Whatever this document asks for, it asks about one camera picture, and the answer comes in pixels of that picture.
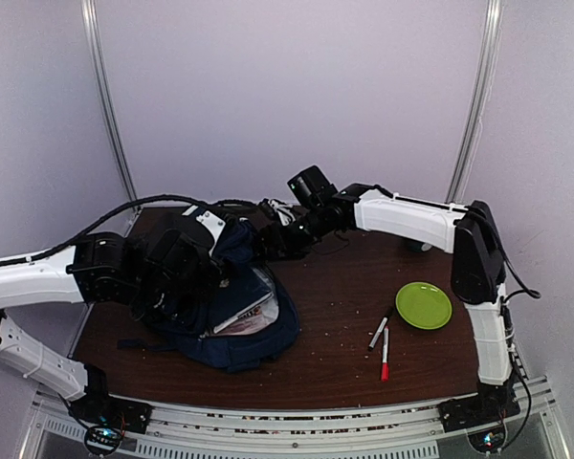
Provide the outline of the green plate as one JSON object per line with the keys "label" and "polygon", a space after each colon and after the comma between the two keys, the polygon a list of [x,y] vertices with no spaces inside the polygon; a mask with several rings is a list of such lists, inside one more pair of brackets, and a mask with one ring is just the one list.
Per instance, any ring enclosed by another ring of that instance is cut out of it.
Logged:
{"label": "green plate", "polygon": [[449,323],[453,305],[449,297],[429,282],[410,282],[397,292],[395,306],[400,317],[410,326],[431,331]]}

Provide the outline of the pink Taming Shrew book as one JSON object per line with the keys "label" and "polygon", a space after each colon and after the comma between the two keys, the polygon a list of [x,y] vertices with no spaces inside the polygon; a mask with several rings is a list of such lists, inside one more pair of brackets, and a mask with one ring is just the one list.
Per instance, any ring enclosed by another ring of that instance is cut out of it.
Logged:
{"label": "pink Taming Shrew book", "polygon": [[252,335],[267,326],[273,324],[278,318],[278,311],[264,312],[263,310],[255,310],[250,314],[246,314],[243,318],[238,319],[233,324],[229,325],[224,330],[218,333],[219,336],[247,336]]}

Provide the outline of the dark blue hardcover notebook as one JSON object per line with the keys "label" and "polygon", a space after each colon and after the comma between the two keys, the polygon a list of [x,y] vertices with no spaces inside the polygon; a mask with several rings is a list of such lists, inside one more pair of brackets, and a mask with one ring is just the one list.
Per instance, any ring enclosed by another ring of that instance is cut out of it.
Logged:
{"label": "dark blue hardcover notebook", "polygon": [[264,283],[233,282],[221,289],[210,304],[209,324],[214,334],[227,328],[263,301],[270,298],[272,289]]}

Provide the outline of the navy blue backpack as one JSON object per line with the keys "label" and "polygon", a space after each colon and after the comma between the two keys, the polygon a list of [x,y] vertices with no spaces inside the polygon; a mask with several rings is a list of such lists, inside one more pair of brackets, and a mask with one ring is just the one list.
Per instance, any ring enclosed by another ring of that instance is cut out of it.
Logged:
{"label": "navy blue backpack", "polygon": [[147,270],[131,315],[162,339],[120,350],[176,351],[229,373],[276,359],[297,339],[296,306],[254,243],[249,219],[191,208],[167,214],[143,242]]}

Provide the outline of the red marker pen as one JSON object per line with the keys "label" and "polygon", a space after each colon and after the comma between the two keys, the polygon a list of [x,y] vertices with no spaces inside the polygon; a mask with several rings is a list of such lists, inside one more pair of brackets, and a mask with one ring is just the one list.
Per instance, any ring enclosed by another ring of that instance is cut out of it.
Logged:
{"label": "red marker pen", "polygon": [[386,326],[383,331],[383,348],[382,348],[382,368],[381,368],[381,381],[383,383],[389,380],[389,337],[390,332]]}

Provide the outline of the right aluminium corner post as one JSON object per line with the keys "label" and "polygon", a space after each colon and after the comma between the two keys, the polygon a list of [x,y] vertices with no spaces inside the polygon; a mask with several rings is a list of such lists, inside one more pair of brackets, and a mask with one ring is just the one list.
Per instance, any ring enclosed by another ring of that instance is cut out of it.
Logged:
{"label": "right aluminium corner post", "polygon": [[475,82],[466,122],[459,144],[453,175],[447,191],[447,203],[462,202],[472,172],[482,134],[483,114],[492,92],[501,34],[503,1],[489,0],[479,50]]}

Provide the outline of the aluminium front rail frame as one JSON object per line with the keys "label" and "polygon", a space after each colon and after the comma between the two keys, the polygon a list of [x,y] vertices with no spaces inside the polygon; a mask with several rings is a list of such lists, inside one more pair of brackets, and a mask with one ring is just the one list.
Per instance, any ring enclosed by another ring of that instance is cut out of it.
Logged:
{"label": "aluminium front rail frame", "polygon": [[372,407],[253,410],[154,403],[143,433],[126,433],[117,458],[484,458],[475,446],[505,428],[501,458],[573,458],[545,377],[515,386],[521,412],[447,431],[438,400]]}

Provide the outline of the aluminium corner post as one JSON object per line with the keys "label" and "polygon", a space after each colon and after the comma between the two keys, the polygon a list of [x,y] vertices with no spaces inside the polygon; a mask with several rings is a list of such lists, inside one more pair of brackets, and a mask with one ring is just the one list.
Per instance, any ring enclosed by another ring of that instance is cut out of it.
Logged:
{"label": "aluminium corner post", "polygon": [[501,34],[503,1],[489,0],[479,50],[475,82],[466,122],[459,144],[453,175],[447,191],[447,203],[462,202],[472,172],[482,134],[483,114],[492,92]]}
{"label": "aluminium corner post", "polygon": [[125,195],[129,201],[138,198],[132,174],[125,157],[121,133],[115,113],[114,103],[111,97],[108,75],[106,72],[105,59],[101,44],[101,36],[98,21],[97,2],[82,0],[80,2],[83,28],[85,31],[88,48],[91,56],[92,67],[99,94],[99,104],[113,158],[116,162],[118,175]]}

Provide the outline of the black marker pen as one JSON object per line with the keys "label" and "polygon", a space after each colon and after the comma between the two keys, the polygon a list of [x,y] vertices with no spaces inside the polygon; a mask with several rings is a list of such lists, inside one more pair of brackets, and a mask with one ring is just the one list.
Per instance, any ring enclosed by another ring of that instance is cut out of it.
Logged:
{"label": "black marker pen", "polygon": [[393,308],[389,307],[386,310],[386,313],[383,315],[376,331],[372,335],[372,338],[371,338],[369,344],[367,345],[367,351],[368,352],[371,352],[374,349],[374,347],[375,347],[376,343],[378,342],[381,334],[384,332],[384,329],[386,328],[387,323],[388,323],[389,319],[391,318],[392,314],[393,314]]}

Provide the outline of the white teal bowl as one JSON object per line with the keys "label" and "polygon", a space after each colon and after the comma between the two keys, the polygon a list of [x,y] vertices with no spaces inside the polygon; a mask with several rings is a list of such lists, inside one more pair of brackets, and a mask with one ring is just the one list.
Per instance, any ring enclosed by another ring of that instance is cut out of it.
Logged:
{"label": "white teal bowl", "polygon": [[420,241],[408,240],[406,242],[407,248],[413,252],[426,252],[432,249],[432,245]]}

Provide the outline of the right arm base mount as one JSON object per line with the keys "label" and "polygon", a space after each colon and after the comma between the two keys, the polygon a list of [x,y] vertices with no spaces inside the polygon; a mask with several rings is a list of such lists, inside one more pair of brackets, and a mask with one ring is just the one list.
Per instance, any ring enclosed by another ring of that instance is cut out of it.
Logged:
{"label": "right arm base mount", "polygon": [[445,433],[468,430],[470,446],[487,456],[501,453],[509,444],[506,421],[520,414],[513,377],[503,385],[479,382],[473,396],[449,399],[437,409]]}

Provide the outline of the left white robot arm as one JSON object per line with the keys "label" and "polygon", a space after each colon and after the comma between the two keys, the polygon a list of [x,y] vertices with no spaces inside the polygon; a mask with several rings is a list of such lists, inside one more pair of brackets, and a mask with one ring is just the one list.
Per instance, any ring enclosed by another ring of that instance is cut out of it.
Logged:
{"label": "left white robot arm", "polygon": [[0,361],[66,401],[80,403],[97,424],[112,423],[119,406],[109,397],[105,373],[33,338],[8,309],[116,302],[141,315],[180,295],[206,295],[221,271],[213,252],[226,225],[208,210],[168,213],[138,242],[103,232],[56,252],[0,259]]}

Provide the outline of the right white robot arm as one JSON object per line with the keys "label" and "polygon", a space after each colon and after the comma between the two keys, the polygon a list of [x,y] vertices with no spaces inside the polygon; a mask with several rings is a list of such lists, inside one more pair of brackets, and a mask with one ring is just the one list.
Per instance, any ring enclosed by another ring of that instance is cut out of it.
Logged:
{"label": "right white robot arm", "polygon": [[481,201],[467,206],[401,196],[379,185],[337,189],[313,165],[288,182],[305,213],[260,231],[270,260],[296,259],[337,230],[376,231],[428,244],[452,256],[451,288],[468,311],[478,358],[478,380],[489,385],[471,404],[475,418],[494,420],[508,405],[500,387],[513,373],[512,337],[502,314],[508,262],[492,212]]}

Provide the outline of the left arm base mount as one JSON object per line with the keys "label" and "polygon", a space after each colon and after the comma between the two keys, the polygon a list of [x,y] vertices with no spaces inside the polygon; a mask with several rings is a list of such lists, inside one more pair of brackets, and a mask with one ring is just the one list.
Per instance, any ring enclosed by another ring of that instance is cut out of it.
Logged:
{"label": "left arm base mount", "polygon": [[64,398],[61,401],[83,428],[83,445],[97,457],[115,453],[127,433],[146,433],[153,410],[150,404],[102,392],[85,394],[75,401]]}

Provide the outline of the left aluminium corner post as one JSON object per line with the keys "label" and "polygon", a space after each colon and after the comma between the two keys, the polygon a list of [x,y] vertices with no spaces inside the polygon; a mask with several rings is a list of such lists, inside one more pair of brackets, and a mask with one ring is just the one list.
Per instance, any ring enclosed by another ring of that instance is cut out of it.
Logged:
{"label": "left aluminium corner post", "polygon": [[138,198],[132,174],[125,157],[121,133],[115,113],[114,103],[111,97],[108,75],[106,72],[105,59],[101,44],[101,36],[98,21],[97,2],[82,0],[80,2],[83,28],[85,31],[88,48],[91,56],[92,67],[99,94],[99,104],[113,158],[116,162],[118,175],[125,195],[129,201]]}

